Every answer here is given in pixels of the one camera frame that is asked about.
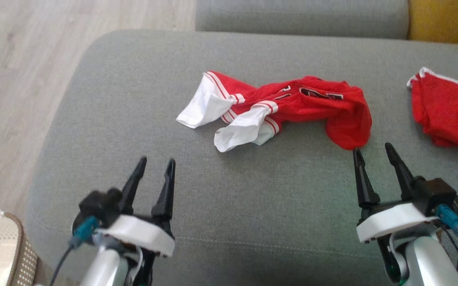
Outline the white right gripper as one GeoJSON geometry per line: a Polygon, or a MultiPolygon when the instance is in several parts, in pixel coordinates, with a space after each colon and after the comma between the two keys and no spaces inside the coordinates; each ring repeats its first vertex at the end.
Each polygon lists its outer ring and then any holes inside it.
{"type": "MultiPolygon", "coordinates": [[[[400,198],[403,201],[411,200],[413,176],[392,143],[385,143],[385,150],[390,164],[396,171],[400,185],[400,198]]],[[[353,150],[354,170],[358,206],[370,208],[380,203],[379,195],[374,192],[365,170],[365,161],[360,149],[353,150]]],[[[439,242],[438,228],[433,221],[436,216],[425,216],[413,203],[404,203],[371,215],[357,226],[356,231],[361,243],[378,239],[386,235],[394,235],[396,240],[413,239],[426,236],[439,242]]]]}

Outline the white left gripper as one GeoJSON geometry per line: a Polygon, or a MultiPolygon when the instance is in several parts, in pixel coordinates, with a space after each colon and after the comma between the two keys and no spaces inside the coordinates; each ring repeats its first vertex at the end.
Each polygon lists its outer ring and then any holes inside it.
{"type": "MultiPolygon", "coordinates": [[[[144,221],[133,214],[133,201],[138,185],[144,175],[147,157],[141,157],[122,188],[122,199],[119,203],[120,215],[109,228],[98,228],[95,234],[109,235],[114,239],[158,253],[163,257],[172,257],[176,242],[159,226],[144,221]]],[[[164,174],[164,185],[159,198],[151,209],[151,216],[160,221],[170,221],[173,216],[173,200],[176,183],[176,161],[171,158],[164,174]]]]}

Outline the red shorts white stripe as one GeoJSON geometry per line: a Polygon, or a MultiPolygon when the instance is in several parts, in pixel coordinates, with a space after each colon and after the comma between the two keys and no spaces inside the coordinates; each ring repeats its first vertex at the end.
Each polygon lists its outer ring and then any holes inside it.
{"type": "Polygon", "coordinates": [[[458,148],[458,80],[422,67],[407,87],[422,131],[438,147],[458,148]]]}

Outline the red number 23 jersey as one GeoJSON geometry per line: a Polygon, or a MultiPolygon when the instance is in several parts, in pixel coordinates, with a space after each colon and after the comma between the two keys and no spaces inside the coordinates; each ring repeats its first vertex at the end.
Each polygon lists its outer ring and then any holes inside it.
{"type": "Polygon", "coordinates": [[[361,148],[371,135],[371,113],[362,89],[348,83],[306,76],[253,87],[208,71],[177,122],[196,129],[216,120],[227,125],[214,135],[219,152],[247,143],[263,145],[285,122],[325,121],[325,132],[346,150],[361,148]]]}

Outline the large grey sofa ottoman cushion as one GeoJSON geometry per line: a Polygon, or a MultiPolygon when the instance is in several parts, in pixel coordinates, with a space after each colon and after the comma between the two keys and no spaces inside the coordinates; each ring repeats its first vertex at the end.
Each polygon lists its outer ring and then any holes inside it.
{"type": "Polygon", "coordinates": [[[458,148],[439,148],[412,116],[407,81],[422,67],[458,79],[458,45],[404,40],[113,31],[91,43],[62,98],[29,190],[25,230],[54,268],[78,203],[122,187],[140,157],[147,167],[134,210],[149,215],[175,158],[173,256],[157,259],[153,286],[383,286],[376,242],[360,243],[353,156],[324,122],[285,124],[262,146],[220,153],[215,121],[176,121],[202,73],[260,87],[307,75],[360,87],[373,126],[362,154],[383,202],[400,187],[385,142],[414,175],[458,193],[458,148]]]}

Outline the yellow sofa back cushion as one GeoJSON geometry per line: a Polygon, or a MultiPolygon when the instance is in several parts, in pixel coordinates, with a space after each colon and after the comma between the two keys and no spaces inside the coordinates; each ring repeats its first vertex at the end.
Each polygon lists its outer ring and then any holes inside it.
{"type": "Polygon", "coordinates": [[[408,39],[458,44],[458,0],[408,0],[408,39]]]}

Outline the grey sofa seat cushion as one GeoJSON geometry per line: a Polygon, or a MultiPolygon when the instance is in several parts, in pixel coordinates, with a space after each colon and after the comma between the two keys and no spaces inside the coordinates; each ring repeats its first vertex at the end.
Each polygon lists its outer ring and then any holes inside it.
{"type": "Polygon", "coordinates": [[[408,0],[197,0],[196,31],[405,39],[408,0]]]}

